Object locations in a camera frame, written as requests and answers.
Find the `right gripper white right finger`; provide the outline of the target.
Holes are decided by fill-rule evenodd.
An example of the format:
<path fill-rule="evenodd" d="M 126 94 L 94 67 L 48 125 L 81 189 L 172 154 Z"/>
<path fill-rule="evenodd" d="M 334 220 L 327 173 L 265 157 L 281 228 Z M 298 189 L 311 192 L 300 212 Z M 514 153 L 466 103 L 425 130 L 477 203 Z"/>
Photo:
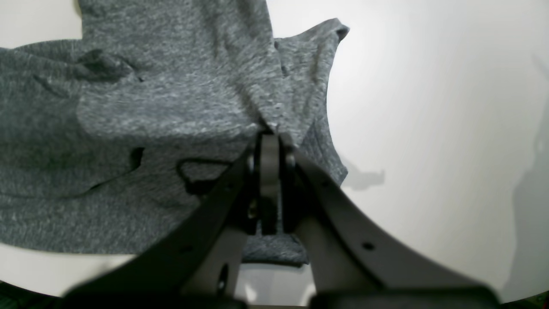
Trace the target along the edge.
<path fill-rule="evenodd" d="M 364 215 L 294 146 L 270 136 L 285 233 L 303 244 L 317 294 L 310 309 L 498 309 L 486 285 L 418 254 Z"/>

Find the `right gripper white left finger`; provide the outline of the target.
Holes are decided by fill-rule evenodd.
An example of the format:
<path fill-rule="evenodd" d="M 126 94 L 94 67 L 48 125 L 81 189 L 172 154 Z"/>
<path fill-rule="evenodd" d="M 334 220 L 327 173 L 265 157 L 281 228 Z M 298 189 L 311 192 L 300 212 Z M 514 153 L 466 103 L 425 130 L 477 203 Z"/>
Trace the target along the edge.
<path fill-rule="evenodd" d="M 62 309 L 245 309 L 234 298 L 249 235 L 268 234 L 268 136 L 258 136 L 176 230 L 70 290 Z"/>

